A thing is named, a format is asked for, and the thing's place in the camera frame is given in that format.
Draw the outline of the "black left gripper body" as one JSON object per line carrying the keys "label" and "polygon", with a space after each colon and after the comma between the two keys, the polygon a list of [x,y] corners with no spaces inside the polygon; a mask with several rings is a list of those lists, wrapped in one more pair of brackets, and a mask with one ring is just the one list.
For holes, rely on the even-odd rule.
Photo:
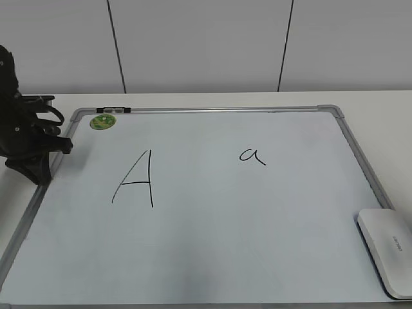
{"label": "black left gripper body", "polygon": [[1,47],[1,156],[29,158],[49,152],[68,154],[70,138],[60,136],[64,116],[50,105],[54,97],[25,97],[19,91],[12,53]]}

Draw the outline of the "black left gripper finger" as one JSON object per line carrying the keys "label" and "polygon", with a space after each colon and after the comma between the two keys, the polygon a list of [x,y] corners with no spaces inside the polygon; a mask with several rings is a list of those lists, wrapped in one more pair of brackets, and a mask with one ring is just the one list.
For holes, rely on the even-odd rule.
{"label": "black left gripper finger", "polygon": [[48,185],[52,180],[49,153],[23,159],[8,158],[5,165],[21,173],[36,185]]}

